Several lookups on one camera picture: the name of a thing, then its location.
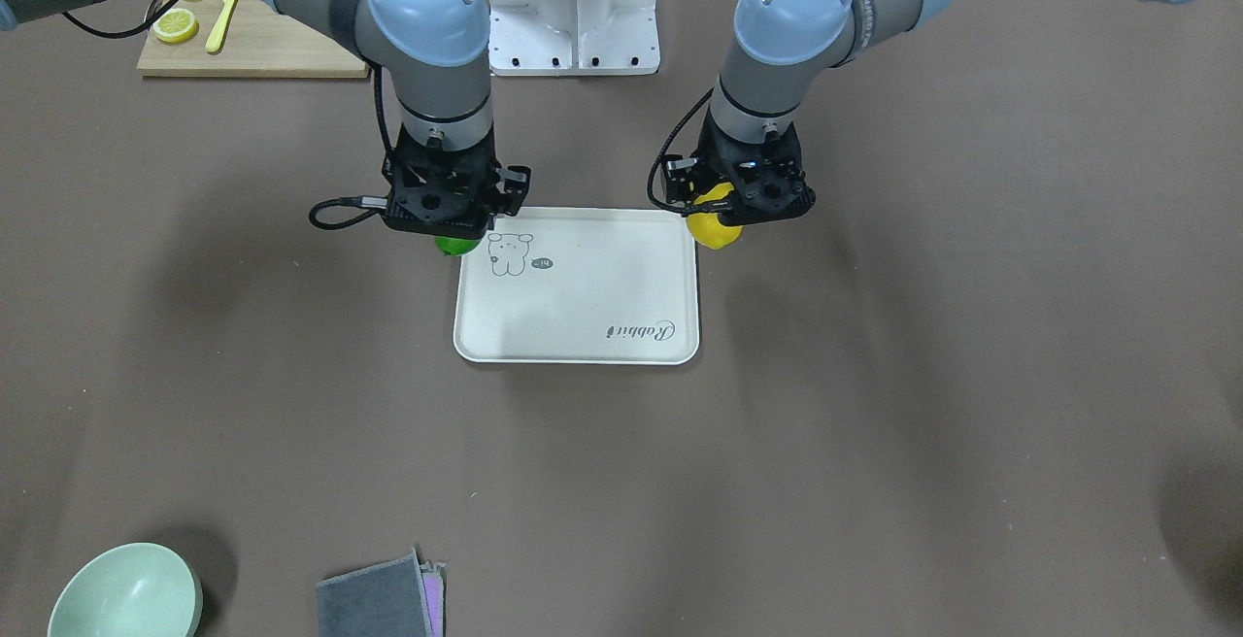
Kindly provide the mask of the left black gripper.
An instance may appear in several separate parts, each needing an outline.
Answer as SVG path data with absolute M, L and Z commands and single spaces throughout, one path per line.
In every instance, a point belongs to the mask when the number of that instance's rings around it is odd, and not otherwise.
M 665 202 L 684 216 L 705 203 L 723 225 L 752 225 L 804 216 L 815 200 L 794 124 L 745 143 L 706 116 L 694 156 L 665 156 Z

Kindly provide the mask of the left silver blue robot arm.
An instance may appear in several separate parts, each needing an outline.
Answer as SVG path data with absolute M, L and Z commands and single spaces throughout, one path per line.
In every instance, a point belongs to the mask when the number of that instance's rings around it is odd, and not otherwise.
M 1185 4 L 1195 0 L 1140 0 Z M 815 202 L 793 119 L 817 75 L 914 31 L 952 0 L 738 0 L 733 35 L 690 156 L 658 151 L 648 195 L 728 228 L 804 216 Z

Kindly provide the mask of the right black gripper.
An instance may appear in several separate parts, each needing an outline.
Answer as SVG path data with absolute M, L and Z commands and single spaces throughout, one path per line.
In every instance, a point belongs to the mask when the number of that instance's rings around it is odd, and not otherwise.
M 445 151 L 429 136 L 419 142 L 403 127 L 387 156 L 390 194 L 387 228 L 423 235 L 484 235 L 493 216 L 515 216 L 531 187 L 531 168 L 502 167 L 493 156 L 493 131 L 466 151 Z

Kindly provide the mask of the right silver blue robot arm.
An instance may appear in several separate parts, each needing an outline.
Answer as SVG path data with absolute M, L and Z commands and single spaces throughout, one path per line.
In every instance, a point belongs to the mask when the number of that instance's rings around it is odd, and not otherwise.
M 2 29 L 108 0 L 2 0 Z M 484 239 L 493 218 L 515 216 L 531 170 L 493 154 L 487 0 L 261 0 L 387 71 L 401 124 L 385 146 L 385 197 L 343 197 L 311 209 L 355 208 L 398 231 Z

